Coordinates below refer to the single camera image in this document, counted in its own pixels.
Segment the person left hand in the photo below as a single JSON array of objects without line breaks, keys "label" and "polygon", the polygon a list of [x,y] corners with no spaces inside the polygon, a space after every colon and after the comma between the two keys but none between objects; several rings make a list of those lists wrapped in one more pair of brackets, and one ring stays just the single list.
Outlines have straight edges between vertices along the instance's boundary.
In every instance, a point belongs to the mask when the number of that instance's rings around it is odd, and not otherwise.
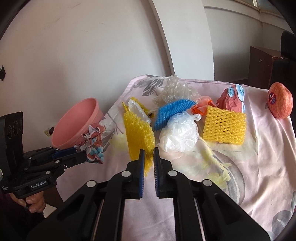
[{"label": "person left hand", "polygon": [[46,207],[43,191],[29,196],[25,200],[16,198],[13,193],[10,193],[10,197],[14,202],[23,207],[26,207],[29,204],[30,213],[41,213]]}]

